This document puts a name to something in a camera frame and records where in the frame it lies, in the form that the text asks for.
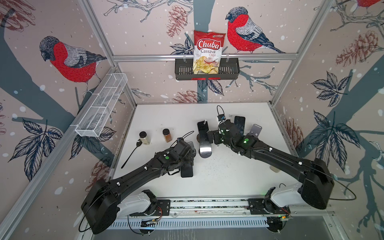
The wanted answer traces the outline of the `black phone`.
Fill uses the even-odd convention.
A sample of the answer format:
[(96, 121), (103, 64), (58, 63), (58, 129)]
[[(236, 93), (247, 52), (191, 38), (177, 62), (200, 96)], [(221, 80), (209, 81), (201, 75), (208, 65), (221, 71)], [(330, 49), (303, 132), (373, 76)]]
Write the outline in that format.
[(235, 116), (234, 124), (236, 125), (241, 135), (244, 135), (245, 122), (246, 122), (245, 117)]
[(182, 178), (192, 178), (194, 176), (193, 166), (182, 166), (180, 169), (180, 173)]

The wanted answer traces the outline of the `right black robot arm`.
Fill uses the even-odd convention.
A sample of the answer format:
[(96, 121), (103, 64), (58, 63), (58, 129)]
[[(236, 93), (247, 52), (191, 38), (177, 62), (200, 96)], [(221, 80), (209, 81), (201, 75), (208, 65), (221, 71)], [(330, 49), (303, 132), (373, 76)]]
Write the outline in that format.
[(326, 209), (335, 185), (327, 165), (320, 159), (298, 158), (265, 144), (259, 139), (261, 130), (261, 126), (254, 124), (243, 135), (234, 123), (226, 120), (219, 123), (217, 130), (208, 131), (208, 139), (210, 143), (226, 145), (238, 155), (267, 163), (298, 181), (284, 188), (270, 188), (265, 195), (266, 204), (279, 208), (308, 204)]

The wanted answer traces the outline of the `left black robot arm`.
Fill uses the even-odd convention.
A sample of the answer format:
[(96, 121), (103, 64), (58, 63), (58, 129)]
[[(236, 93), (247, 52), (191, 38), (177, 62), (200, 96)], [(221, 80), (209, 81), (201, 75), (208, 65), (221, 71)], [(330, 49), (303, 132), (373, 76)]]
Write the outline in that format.
[(81, 205), (90, 230), (95, 235), (106, 230), (116, 220), (119, 204), (126, 197), (146, 183), (192, 164), (195, 156), (193, 143), (180, 139), (174, 147), (155, 153), (150, 161), (132, 172), (110, 181), (96, 181)]

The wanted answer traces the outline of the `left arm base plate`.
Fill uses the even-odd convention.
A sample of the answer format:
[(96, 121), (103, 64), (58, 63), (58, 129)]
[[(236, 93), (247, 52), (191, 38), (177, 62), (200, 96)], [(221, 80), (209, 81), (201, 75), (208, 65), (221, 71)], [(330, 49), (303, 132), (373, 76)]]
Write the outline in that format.
[(151, 203), (150, 206), (144, 212), (131, 214), (130, 217), (168, 216), (170, 214), (170, 208), (170, 200), (157, 200), (155, 203)]

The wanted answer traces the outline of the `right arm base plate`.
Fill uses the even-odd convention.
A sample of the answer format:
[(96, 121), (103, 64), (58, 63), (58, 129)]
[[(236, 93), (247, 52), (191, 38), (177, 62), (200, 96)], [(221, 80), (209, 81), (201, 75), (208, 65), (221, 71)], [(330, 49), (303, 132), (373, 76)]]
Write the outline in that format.
[(271, 200), (248, 199), (248, 207), (251, 215), (290, 215), (289, 207), (278, 207)]

